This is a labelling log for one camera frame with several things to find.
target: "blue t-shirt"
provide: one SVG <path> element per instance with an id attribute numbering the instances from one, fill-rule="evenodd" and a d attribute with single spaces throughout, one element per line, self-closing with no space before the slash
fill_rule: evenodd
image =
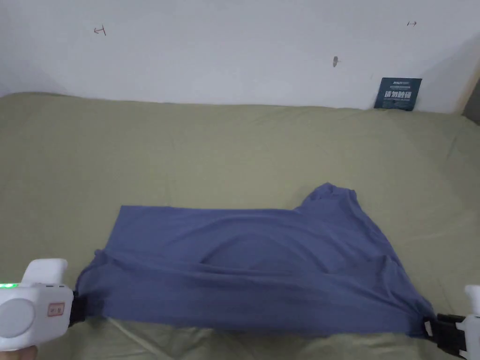
<path id="1" fill-rule="evenodd" d="M 77 282 L 88 314 L 229 330 L 422 336 L 431 305 L 353 190 L 294 210 L 122 206 Z"/>

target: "wall mark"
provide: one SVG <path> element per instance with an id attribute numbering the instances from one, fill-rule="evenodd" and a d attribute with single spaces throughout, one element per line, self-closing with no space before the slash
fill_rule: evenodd
<path id="1" fill-rule="evenodd" d="M 105 28 L 103 27 L 103 24 L 102 24 L 102 28 L 101 28 L 101 29 L 98 29 L 98 30 L 97 30 L 96 28 L 93 29 L 93 32 L 94 32 L 95 34 L 99 34 L 101 31 L 103 31 L 103 34 L 104 34 L 105 36 L 107 36 L 107 33 L 105 32 Z"/>

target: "bed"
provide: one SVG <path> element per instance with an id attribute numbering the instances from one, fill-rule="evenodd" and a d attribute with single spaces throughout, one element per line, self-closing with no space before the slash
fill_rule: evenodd
<path id="1" fill-rule="evenodd" d="M 176 105 L 48 94 L 0 98 L 0 274 L 102 248 L 123 204 L 291 209 L 316 186 L 356 190 L 436 312 L 480 284 L 480 128 L 454 115 Z M 255 336 L 91 320 L 40 359 L 441 359 L 403 335 Z"/>

